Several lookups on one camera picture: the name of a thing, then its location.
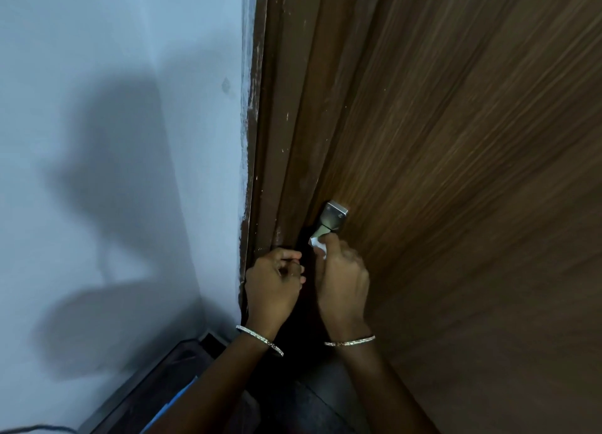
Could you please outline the person's left hand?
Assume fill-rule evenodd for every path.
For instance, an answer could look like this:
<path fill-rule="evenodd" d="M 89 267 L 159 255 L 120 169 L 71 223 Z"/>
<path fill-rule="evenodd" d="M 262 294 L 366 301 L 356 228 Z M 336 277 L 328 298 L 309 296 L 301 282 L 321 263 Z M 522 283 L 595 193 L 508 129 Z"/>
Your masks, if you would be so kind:
<path fill-rule="evenodd" d="M 246 272 L 245 293 L 248 305 L 246 327 L 274 341 L 278 331 L 293 311 L 302 289 L 300 291 L 285 289 L 282 292 L 271 292 L 268 289 L 266 284 L 268 254 L 259 257 Z"/>

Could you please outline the person's right hand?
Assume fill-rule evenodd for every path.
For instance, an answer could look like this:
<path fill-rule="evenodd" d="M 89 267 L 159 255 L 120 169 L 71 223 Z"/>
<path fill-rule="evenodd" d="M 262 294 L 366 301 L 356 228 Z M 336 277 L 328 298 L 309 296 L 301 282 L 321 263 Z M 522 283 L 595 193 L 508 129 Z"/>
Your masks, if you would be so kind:
<path fill-rule="evenodd" d="M 350 341 L 371 336 L 364 319 L 370 276 L 360 254 L 341 240 L 349 261 L 337 278 L 316 278 L 317 303 L 329 341 Z"/>

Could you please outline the person's right forearm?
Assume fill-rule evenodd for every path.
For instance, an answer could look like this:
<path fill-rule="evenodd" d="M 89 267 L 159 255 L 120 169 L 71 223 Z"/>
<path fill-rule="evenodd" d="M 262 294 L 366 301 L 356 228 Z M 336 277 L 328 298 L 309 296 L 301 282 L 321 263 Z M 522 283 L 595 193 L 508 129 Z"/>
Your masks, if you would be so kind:
<path fill-rule="evenodd" d="M 440 434 L 375 341 L 334 349 L 349 374 L 372 434 Z"/>

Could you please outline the person's left forearm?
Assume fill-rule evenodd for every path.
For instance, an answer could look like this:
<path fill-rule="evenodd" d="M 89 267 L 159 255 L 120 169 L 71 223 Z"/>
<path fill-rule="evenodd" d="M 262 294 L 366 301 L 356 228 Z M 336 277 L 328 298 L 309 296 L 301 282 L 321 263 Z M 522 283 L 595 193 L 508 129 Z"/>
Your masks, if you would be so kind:
<path fill-rule="evenodd" d="M 240 333 L 147 434 L 217 434 L 268 347 Z"/>

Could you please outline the silver left wrist bangle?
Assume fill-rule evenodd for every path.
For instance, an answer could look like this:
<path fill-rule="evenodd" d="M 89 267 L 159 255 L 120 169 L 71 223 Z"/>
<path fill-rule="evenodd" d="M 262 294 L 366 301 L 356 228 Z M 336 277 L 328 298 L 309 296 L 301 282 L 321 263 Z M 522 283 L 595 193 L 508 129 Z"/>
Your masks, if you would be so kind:
<path fill-rule="evenodd" d="M 258 341 L 262 342 L 278 356 L 284 357 L 284 352 L 282 351 L 282 349 L 280 349 L 277 345 L 275 345 L 274 342 L 272 342 L 271 340 L 267 339 L 266 337 L 260 335 L 256 331 L 253 331 L 252 329 L 249 329 L 243 325 L 236 325 L 235 328 L 237 329 L 237 331 L 246 333 L 246 334 L 250 335 L 251 337 L 253 337 L 254 339 L 257 339 Z"/>

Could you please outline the silver wrist bangle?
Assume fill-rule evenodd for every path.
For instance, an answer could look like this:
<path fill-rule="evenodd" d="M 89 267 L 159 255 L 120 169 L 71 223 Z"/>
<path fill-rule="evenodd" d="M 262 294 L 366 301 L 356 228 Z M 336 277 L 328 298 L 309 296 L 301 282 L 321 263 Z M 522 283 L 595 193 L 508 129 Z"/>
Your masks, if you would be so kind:
<path fill-rule="evenodd" d="M 371 335 L 371 336 L 365 336 L 362 338 L 358 338 L 358 339 L 353 339 L 350 341 L 325 341 L 323 344 L 326 347 L 334 347 L 334 348 L 339 348 L 339 347 L 353 347 L 353 346 L 359 346 L 359 345 L 363 345 L 363 344 L 368 344 L 372 341 L 376 340 L 376 336 L 375 335 Z"/>
<path fill-rule="evenodd" d="M 260 335 L 256 331 L 253 331 L 252 329 L 249 329 L 243 325 L 236 325 L 235 328 L 237 329 L 237 331 L 246 333 L 246 334 L 250 335 L 251 337 L 253 337 L 254 339 L 257 339 L 258 341 L 262 342 L 278 356 L 284 357 L 284 352 L 282 351 L 282 349 L 280 349 L 277 345 L 275 345 L 274 342 L 272 342 L 271 340 L 267 339 L 266 337 Z"/>

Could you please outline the silver right wrist bangle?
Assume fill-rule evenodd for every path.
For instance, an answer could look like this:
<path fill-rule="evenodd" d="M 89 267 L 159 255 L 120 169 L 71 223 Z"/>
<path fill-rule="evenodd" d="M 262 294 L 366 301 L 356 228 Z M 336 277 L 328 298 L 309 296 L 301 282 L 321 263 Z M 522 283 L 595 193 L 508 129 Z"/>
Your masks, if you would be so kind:
<path fill-rule="evenodd" d="M 339 347 L 353 347 L 353 346 L 359 346 L 359 345 L 363 345 L 363 344 L 368 344 L 372 341 L 376 340 L 376 336 L 375 335 L 371 335 L 371 336 L 365 336 L 362 338 L 358 338 L 358 339 L 353 339 L 350 341 L 325 341 L 323 344 L 326 347 L 334 347 L 334 348 L 339 348 Z"/>

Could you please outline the brown wooden door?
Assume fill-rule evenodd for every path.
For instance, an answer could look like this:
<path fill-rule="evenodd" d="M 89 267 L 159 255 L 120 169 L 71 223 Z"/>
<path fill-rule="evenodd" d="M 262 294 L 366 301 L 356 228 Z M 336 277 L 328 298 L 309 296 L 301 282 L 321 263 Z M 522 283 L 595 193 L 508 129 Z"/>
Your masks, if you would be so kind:
<path fill-rule="evenodd" d="M 441 433 L 602 434 L 602 0 L 321 0 L 291 149 Z"/>

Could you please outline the dark skirting board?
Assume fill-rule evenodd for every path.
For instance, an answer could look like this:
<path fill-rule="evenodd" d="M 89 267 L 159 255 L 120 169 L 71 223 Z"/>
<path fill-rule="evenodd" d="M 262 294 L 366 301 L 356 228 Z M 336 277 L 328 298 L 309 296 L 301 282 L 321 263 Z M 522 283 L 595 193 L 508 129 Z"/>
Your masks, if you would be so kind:
<path fill-rule="evenodd" d="M 78 428 L 78 434 L 141 434 L 154 417 L 225 349 L 212 333 L 179 342 L 137 371 Z"/>

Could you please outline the blue flat object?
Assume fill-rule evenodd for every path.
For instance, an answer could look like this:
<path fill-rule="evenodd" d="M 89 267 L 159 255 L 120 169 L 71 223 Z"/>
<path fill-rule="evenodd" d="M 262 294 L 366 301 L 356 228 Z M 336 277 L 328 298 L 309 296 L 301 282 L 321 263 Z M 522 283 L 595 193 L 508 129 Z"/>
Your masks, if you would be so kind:
<path fill-rule="evenodd" d="M 182 387 L 162 408 L 153 416 L 153 418 L 146 424 L 146 426 L 139 432 L 139 434 L 146 434 L 150 427 L 164 415 L 167 410 L 172 407 L 175 402 L 195 383 L 198 376 L 195 376 L 188 384 Z"/>

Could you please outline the dark brown door frame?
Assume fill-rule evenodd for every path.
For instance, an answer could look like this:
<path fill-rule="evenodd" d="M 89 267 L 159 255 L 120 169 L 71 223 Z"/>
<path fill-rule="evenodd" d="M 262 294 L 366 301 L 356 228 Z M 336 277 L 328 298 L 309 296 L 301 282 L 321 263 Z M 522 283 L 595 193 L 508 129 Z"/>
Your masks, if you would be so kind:
<path fill-rule="evenodd" d="M 240 235 L 241 321 L 245 275 L 281 243 L 280 204 L 321 0 L 245 0 L 243 142 L 247 157 Z"/>

